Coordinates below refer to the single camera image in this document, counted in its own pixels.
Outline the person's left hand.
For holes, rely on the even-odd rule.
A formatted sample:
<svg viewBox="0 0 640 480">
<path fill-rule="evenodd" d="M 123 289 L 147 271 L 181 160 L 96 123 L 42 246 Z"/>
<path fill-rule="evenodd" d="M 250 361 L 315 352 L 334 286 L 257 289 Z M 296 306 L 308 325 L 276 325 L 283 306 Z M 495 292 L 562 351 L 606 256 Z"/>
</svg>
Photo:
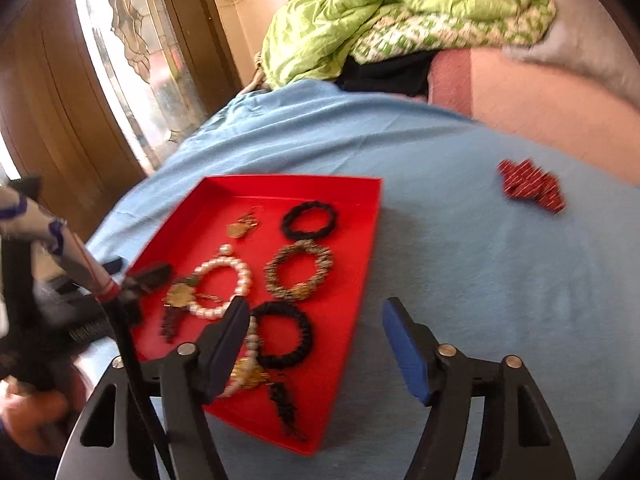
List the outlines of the person's left hand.
<svg viewBox="0 0 640 480">
<path fill-rule="evenodd" d="M 41 456 L 62 454 L 68 439 L 67 417 L 81 412 L 87 399 L 85 378 L 77 368 L 64 389 L 27 394 L 15 379 L 8 381 L 1 420 L 20 448 Z"/>
</svg>

